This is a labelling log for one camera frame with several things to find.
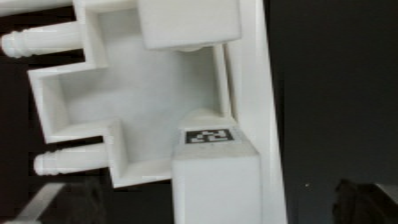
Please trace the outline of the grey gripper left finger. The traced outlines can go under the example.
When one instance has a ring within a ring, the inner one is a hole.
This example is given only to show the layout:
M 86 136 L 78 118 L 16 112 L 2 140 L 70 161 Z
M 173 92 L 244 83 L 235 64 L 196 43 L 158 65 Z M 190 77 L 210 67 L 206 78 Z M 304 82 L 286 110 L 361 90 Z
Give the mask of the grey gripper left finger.
M 107 224 L 98 180 L 46 183 L 7 224 Z

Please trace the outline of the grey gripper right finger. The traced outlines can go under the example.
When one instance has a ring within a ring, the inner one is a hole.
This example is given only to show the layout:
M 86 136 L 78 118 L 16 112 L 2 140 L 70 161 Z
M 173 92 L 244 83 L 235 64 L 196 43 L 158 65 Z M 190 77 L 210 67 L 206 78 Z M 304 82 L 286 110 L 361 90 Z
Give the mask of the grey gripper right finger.
M 356 183 L 336 186 L 334 224 L 398 224 L 398 185 Z

